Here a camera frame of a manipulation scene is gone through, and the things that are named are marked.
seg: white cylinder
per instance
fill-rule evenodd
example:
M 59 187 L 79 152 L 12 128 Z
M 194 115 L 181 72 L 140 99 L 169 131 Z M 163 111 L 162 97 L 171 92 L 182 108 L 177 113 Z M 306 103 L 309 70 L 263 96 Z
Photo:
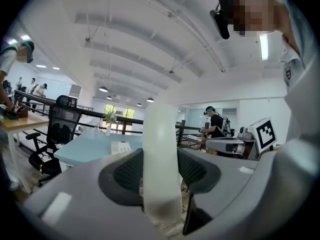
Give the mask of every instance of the white cylinder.
M 143 202 L 153 222 L 174 222 L 182 215 L 176 117 L 177 110 L 169 104 L 151 104 L 145 111 Z

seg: chair armrest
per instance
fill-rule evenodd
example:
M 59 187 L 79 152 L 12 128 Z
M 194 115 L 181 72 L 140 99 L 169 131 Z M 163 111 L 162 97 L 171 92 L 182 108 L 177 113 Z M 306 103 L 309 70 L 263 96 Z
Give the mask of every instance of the chair armrest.
M 31 133 L 31 134 L 25 136 L 25 138 L 29 141 L 29 140 L 32 140 L 32 139 L 39 137 L 40 135 L 41 134 L 39 132 L 35 132 L 35 133 Z

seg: chair headrest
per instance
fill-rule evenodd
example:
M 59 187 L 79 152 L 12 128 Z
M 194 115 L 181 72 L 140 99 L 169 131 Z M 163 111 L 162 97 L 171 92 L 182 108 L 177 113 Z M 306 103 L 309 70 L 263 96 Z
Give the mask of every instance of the chair headrest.
M 59 107 L 77 108 L 77 99 L 66 95 L 60 95 L 55 103 Z

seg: shoe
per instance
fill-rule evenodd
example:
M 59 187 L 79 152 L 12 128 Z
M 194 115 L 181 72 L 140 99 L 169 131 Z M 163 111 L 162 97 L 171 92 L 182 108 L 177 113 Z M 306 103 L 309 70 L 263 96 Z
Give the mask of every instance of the shoe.
M 9 187 L 9 191 L 15 191 L 19 188 L 19 183 L 16 181 L 11 181 L 10 182 L 10 187 Z

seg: black and white pattern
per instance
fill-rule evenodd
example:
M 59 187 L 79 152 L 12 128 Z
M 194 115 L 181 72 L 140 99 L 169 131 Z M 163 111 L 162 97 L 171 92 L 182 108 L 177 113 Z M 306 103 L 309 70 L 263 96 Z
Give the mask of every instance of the black and white pattern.
M 262 150 L 276 140 L 276 135 L 270 120 L 257 127 L 256 132 Z

